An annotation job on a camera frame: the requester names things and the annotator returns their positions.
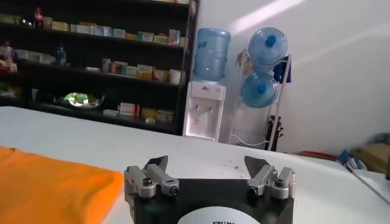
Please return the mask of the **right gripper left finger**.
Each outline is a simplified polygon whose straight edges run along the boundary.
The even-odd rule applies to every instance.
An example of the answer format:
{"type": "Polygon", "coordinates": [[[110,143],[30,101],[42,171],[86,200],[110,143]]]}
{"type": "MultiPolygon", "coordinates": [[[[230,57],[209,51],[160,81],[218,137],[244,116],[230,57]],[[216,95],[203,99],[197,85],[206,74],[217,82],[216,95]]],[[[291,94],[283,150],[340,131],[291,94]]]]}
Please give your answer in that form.
{"type": "Polygon", "coordinates": [[[165,172],[167,165],[168,155],[165,155],[150,159],[142,169],[138,166],[127,167],[124,171],[125,195],[152,198],[157,194],[159,186],[163,195],[177,196],[180,192],[179,180],[165,172]]]}

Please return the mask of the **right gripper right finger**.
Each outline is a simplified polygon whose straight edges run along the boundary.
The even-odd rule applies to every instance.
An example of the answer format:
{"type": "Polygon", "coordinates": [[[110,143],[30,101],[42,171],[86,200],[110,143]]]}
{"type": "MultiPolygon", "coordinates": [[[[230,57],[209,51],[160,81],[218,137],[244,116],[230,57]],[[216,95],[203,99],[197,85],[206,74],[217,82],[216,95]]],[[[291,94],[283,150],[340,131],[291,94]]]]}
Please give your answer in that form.
{"type": "Polygon", "coordinates": [[[250,175],[247,180],[248,194],[252,198],[260,198],[269,189],[271,197],[277,200],[294,198],[296,193],[296,173],[290,167],[280,172],[266,160],[244,157],[244,163],[250,175]]]}

